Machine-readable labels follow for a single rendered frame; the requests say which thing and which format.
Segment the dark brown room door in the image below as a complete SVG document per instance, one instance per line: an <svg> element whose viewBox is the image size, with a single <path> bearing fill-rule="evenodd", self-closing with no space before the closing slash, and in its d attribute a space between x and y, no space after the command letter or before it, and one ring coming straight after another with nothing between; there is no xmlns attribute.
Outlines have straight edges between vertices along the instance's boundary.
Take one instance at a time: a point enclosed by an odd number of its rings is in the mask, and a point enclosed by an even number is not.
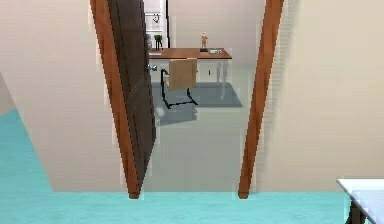
<svg viewBox="0 0 384 224"><path fill-rule="evenodd" d="M134 163L126 173L138 198L156 139L143 0L108 0Z"/></svg>

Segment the tan chair black frame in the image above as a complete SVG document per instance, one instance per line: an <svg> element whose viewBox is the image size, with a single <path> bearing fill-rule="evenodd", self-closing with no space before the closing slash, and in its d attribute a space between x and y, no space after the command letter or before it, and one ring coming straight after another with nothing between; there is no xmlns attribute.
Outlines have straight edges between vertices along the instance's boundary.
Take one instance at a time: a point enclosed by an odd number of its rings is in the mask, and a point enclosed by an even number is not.
<svg viewBox="0 0 384 224"><path fill-rule="evenodd" d="M172 106L183 104L194 104L197 102L191 95L191 88L196 87L196 75L197 75L197 59L171 59L169 61L169 69L161 70L161 95L165 106L170 109ZM169 103L166 98L165 88L170 91L185 90L188 101Z"/></svg>

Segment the brown top white desk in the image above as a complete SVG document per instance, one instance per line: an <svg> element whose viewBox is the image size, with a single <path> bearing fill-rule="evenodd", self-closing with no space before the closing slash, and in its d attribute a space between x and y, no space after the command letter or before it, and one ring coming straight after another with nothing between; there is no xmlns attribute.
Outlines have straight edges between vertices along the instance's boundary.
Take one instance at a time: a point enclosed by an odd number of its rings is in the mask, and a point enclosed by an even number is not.
<svg viewBox="0 0 384 224"><path fill-rule="evenodd" d="M210 49L220 49L221 54L210 54ZM166 63L171 59L196 58L200 63L216 63L217 82L221 83L221 98L225 97L228 77L228 63L232 56L224 48L207 48L207 52L200 52L200 48L165 48L162 50L151 49L149 60Z"/></svg>

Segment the brown wooden door frame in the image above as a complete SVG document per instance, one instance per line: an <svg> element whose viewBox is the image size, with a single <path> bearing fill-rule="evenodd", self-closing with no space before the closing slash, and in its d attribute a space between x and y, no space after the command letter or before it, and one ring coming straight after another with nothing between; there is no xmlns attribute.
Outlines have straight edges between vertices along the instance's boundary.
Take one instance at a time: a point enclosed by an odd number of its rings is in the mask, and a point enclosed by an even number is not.
<svg viewBox="0 0 384 224"><path fill-rule="evenodd" d="M131 133L111 27L108 0L89 1L96 28L109 101L112 108L118 146L120 148L124 177L126 178L126 187L129 197L131 199L137 199L140 195L141 188L137 177L137 163L131 144ZM283 2L284 0L267 0L265 6L262 37L238 188L238 197L241 199L246 199L250 194L252 171L258 149Z"/></svg>

